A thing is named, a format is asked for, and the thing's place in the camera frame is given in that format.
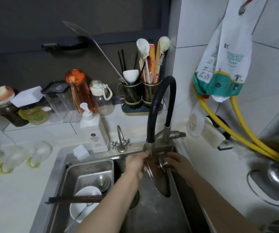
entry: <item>plastic bag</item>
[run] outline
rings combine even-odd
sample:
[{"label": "plastic bag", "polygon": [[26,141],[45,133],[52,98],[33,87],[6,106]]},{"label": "plastic bag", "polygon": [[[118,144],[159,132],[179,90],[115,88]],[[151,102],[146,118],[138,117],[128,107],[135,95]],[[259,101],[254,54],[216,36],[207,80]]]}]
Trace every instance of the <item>plastic bag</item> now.
[{"label": "plastic bag", "polygon": [[246,12],[239,15],[238,10],[245,1],[229,0],[225,17],[194,74],[198,93],[210,95],[217,102],[238,95],[248,74],[252,32],[262,10],[262,1],[254,0],[247,5]]}]

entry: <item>person's right arm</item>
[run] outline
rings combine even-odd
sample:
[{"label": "person's right arm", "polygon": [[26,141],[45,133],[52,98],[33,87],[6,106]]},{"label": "person's right arm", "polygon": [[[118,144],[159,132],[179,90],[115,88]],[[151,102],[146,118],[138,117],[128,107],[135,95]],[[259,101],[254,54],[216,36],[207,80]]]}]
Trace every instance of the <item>person's right arm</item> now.
[{"label": "person's right arm", "polygon": [[186,157],[178,153],[168,153],[167,155],[166,161],[193,189],[217,232],[260,233],[257,227],[240,214],[194,170]]}]

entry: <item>person's left arm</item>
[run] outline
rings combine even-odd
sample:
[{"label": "person's left arm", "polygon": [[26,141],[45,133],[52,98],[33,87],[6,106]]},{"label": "person's left arm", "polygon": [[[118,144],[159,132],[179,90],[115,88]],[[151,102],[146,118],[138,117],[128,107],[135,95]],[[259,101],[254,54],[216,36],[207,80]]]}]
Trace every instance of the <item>person's left arm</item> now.
[{"label": "person's left arm", "polygon": [[120,231],[143,177],[144,159],[148,155],[148,152],[142,152],[127,157],[125,173],[101,203],[79,224],[75,233],[118,233]]}]

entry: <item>hand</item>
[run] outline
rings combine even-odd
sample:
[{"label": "hand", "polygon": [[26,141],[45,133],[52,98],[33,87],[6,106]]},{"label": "hand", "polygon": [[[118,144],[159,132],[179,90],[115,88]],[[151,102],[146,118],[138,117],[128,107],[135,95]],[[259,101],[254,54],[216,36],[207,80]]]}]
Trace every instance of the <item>hand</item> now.
[{"label": "hand", "polygon": [[144,159],[149,156],[149,152],[141,152],[137,154],[130,154],[126,157],[126,172],[134,173],[140,181],[143,178],[143,172],[147,171],[144,166]]},{"label": "hand", "polygon": [[178,153],[169,152],[167,153],[167,161],[172,167],[171,170],[177,172],[184,180],[187,185],[191,187],[192,177],[196,174],[196,171],[192,167],[190,161],[183,155]]}]

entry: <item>jar with yellow liquid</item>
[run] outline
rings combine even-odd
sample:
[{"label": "jar with yellow liquid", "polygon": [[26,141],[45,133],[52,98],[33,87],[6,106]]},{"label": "jar with yellow liquid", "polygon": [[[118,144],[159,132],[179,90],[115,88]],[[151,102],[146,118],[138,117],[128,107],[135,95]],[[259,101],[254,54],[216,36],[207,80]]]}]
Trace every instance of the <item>jar with yellow liquid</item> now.
[{"label": "jar with yellow liquid", "polygon": [[19,115],[28,120],[33,125],[41,125],[47,122],[49,115],[36,104],[30,104],[20,107]]}]

